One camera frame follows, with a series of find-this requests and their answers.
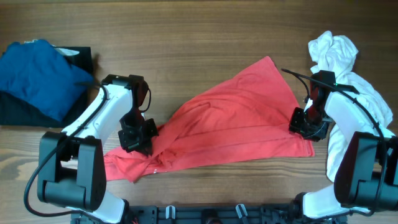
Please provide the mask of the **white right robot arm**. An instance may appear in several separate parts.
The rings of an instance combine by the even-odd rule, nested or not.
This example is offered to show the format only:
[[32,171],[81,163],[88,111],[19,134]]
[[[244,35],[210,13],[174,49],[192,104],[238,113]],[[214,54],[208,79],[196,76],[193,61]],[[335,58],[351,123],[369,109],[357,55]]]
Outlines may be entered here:
[[296,108],[289,129],[305,139],[324,139],[331,122],[342,129],[348,148],[333,185],[302,193],[292,203],[291,217],[310,222],[358,213],[397,210],[397,137],[385,131],[358,101],[353,86],[310,85],[312,106]]

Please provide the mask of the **red t-shirt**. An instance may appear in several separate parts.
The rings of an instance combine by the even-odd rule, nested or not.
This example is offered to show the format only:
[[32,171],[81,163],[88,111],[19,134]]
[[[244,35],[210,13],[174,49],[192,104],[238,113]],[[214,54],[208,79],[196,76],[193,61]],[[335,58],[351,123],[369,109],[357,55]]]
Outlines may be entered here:
[[117,147],[104,156],[106,178],[135,182],[145,175],[201,166],[312,157],[310,141],[289,131],[298,102],[274,62],[264,57],[233,78],[184,103],[157,128],[153,153]]

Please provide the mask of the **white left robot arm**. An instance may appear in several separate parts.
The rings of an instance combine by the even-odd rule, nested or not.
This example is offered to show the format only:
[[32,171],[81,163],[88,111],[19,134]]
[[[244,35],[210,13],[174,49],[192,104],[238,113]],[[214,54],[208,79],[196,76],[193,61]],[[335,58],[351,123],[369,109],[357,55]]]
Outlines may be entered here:
[[31,179],[37,181],[38,199],[65,208],[72,223],[137,223],[129,203],[106,190],[103,144],[120,124],[124,152],[152,154],[157,128],[140,109],[151,92],[138,75],[108,75],[97,86],[98,96],[76,121],[42,136]]

